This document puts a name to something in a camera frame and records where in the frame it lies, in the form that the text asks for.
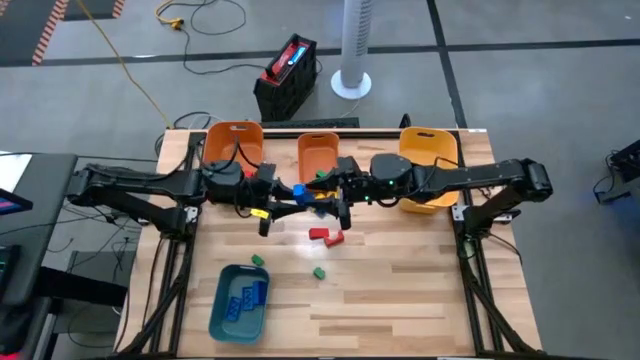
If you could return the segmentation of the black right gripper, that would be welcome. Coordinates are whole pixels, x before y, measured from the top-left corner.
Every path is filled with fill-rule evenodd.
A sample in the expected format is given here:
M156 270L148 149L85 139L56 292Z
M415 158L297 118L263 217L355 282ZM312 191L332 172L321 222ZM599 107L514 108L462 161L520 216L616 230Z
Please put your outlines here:
M316 178L306 183L306 188L318 193L341 191L344 201L339 201L337 204L338 219L341 229L349 230L351 228L351 205L349 203L371 203L373 201L369 189L370 176L360 169L353 156L337 159L336 174Z

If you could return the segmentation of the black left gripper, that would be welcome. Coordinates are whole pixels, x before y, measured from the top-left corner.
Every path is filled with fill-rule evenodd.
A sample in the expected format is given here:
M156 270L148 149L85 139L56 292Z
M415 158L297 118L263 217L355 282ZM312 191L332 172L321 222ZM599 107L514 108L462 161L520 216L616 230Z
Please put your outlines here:
M335 199L313 200L303 205L284 203L293 199L293 190L285 186L279 179L261 180L245 178L239 186L239 206L266 211L270 218L261 218L258 233L261 237L269 235L272 220L307 212L320 210L336 218L340 216L338 202Z

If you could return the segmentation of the small orange plastic bin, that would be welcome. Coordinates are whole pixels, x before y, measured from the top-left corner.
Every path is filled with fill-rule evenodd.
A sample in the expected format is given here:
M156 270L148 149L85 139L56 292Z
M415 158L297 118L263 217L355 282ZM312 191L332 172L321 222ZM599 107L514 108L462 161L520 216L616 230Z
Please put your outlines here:
M318 171L328 173L337 166L340 138L336 133L305 133L298 137L299 182L308 183Z

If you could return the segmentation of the black keyboard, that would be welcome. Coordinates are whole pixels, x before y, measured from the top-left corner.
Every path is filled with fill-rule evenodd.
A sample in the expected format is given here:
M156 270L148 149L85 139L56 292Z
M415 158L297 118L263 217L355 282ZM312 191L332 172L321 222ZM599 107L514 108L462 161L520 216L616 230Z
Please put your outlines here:
M359 128L358 117L260 122L263 129Z

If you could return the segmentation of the large orange plastic bin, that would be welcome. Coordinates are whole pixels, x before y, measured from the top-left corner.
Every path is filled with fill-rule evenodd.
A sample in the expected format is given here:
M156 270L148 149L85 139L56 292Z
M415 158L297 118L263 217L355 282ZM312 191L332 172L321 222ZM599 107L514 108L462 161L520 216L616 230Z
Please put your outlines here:
M263 161L263 140L263 129L256 122L218 122L207 131L203 163L232 159L245 171L254 171Z

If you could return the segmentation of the yellow plastic bin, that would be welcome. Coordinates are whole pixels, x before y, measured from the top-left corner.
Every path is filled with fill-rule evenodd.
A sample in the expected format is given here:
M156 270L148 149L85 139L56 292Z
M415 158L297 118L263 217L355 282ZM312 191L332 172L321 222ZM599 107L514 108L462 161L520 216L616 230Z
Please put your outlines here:
M433 165L452 169L458 165L458 142L449 132L439 129L408 127L399 138L399 154L419 165ZM400 208L409 213L433 215L445 208L456 205L459 192L448 192L425 204L411 200L400 201Z

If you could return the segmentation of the black plastic crate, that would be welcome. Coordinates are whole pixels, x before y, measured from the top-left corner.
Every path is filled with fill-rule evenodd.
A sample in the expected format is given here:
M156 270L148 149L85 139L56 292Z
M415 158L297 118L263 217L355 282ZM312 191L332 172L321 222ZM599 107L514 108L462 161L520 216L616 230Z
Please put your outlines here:
M306 101L315 87L318 76L315 64L309 72L290 76L279 86L256 80L253 94L256 98L262 122L290 120Z

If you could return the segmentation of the teal plastic bin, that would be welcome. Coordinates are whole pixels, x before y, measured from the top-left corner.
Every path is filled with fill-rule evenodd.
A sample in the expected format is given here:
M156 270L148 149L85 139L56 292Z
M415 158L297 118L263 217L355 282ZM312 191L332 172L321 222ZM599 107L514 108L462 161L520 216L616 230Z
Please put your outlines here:
M263 268L232 264L221 270L208 328L214 340L236 344L255 344L260 340L266 319L268 293L264 305L254 306L252 311L242 310L236 322L224 319L229 298L235 296L242 300L242 288L252 286L257 280L266 281L269 292L270 276Z

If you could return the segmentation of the red black battery box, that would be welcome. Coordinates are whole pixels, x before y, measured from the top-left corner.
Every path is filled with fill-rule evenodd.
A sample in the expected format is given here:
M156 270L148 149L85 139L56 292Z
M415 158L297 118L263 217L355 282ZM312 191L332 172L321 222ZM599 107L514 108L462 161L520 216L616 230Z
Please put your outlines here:
M315 64L316 45L316 41L292 34L259 79L279 86L290 76L311 71Z

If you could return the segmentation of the white tower fan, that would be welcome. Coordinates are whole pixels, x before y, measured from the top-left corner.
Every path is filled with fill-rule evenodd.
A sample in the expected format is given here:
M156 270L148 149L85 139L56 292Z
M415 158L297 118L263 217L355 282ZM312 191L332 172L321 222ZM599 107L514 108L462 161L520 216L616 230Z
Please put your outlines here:
M365 97L372 87L365 71L373 0L345 0L340 69L331 77L334 93L347 100Z

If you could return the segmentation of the black desk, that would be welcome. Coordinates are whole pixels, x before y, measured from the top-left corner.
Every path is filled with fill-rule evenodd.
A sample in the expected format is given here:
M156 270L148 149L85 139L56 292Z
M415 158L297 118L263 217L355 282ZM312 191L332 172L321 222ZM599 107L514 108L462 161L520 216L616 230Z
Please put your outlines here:
M0 246L19 247L1 305L20 306L31 298L76 163L73 154L34 155L17 182L14 193L33 207L0 216Z

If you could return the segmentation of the monitor screen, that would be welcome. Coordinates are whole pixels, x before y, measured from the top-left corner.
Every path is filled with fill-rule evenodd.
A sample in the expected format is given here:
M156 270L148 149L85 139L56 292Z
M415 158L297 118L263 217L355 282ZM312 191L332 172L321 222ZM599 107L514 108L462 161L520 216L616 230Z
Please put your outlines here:
M33 203L21 196L0 188L0 216L29 211Z

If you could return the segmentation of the black equipment stand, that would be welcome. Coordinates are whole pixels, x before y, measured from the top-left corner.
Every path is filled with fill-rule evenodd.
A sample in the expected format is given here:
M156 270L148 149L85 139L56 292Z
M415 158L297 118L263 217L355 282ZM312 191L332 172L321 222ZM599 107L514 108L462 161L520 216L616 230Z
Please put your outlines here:
M632 197L640 203L640 139L605 157L609 174L593 187L599 204Z

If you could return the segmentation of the black mat striped edge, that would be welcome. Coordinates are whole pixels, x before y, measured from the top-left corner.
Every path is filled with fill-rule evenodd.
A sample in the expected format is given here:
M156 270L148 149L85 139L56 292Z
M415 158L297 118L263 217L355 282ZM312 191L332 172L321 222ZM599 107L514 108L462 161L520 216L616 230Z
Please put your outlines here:
M117 63L115 57L45 59L60 24L89 20L75 0L0 0L0 68Z

